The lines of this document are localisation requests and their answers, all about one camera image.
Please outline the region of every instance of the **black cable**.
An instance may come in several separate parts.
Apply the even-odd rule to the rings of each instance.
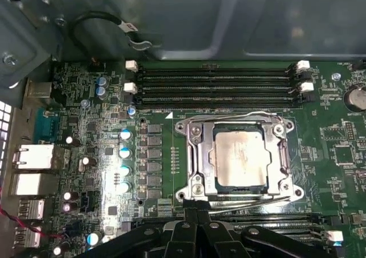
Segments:
[[[86,21],[88,19],[104,19],[106,21],[110,21],[116,25],[120,25],[122,23],[122,20],[118,17],[116,17],[113,14],[107,13],[107,12],[103,12],[103,11],[89,11],[86,13],[81,14],[80,16],[78,16],[76,19],[74,19],[73,21],[70,22],[69,24],[69,37],[71,39],[71,41],[73,42],[73,44],[80,49],[80,51],[88,58],[91,59],[91,61],[96,62],[96,59],[90,55],[88,49],[86,48],[86,46],[79,41],[76,36],[75,36],[75,28],[76,26],[83,22]]]

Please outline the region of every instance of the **silver capacitor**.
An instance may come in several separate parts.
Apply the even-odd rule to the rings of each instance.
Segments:
[[[109,83],[105,77],[99,77],[97,78],[97,85],[107,88],[109,86]]]

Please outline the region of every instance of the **screw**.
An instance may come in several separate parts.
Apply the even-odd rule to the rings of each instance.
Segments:
[[[210,224],[210,228],[218,228],[218,227],[219,227],[218,223],[211,223]]]
[[[5,55],[3,58],[2,58],[2,61],[3,63],[5,63],[7,66],[15,66],[18,64],[18,59],[12,55],[12,54],[8,54],[8,55]]]
[[[332,80],[335,82],[339,81],[341,79],[342,75],[340,73],[333,73],[332,74]]]
[[[256,228],[250,228],[249,229],[249,233],[252,235],[258,235],[259,234],[259,230]]]
[[[191,132],[192,135],[197,136],[197,135],[200,135],[201,129],[197,126],[194,126],[194,127],[192,127],[190,132]]]
[[[66,25],[66,21],[63,17],[56,18],[55,23],[56,23],[56,25],[58,25],[60,27],[64,27]]]
[[[154,231],[152,229],[147,229],[145,232],[144,232],[145,235],[151,235],[151,234],[154,234]]]
[[[194,194],[202,194],[203,193],[203,186],[201,184],[193,185],[192,191]]]
[[[278,134],[283,134],[284,132],[284,127],[282,125],[275,125],[274,126],[274,131]]]

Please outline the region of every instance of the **black ram slot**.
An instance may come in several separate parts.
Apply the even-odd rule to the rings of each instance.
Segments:
[[[138,109],[297,106],[286,69],[149,69],[136,84]]]

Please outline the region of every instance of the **white label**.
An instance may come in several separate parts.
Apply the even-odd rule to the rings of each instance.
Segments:
[[[118,25],[120,29],[122,29],[125,33],[128,32],[137,32],[137,28],[132,23],[125,23],[122,21],[120,25]]]

